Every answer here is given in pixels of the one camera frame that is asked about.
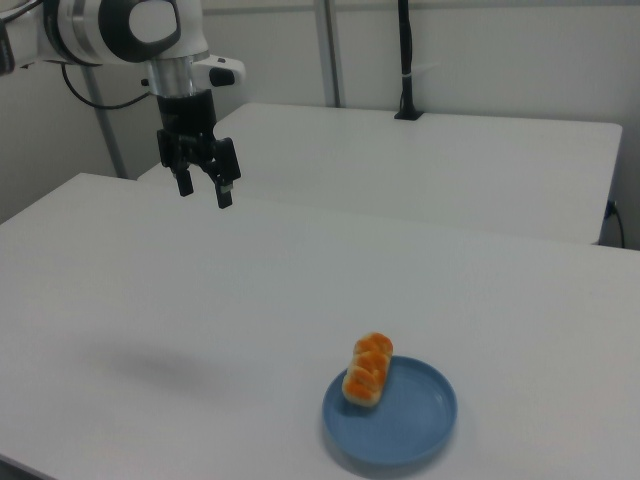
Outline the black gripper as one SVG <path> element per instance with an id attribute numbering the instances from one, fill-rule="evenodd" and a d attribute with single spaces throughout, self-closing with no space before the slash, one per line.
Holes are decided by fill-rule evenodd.
<path id="1" fill-rule="evenodd" d="M 212 177 L 217 204 L 233 204 L 233 181 L 241 178 L 235 146 L 230 138 L 214 135 L 216 114 L 210 90 L 180 98 L 158 97 L 162 128 L 157 132 L 161 164 L 174 174 L 179 194 L 194 193 L 189 167 L 201 167 Z"/>

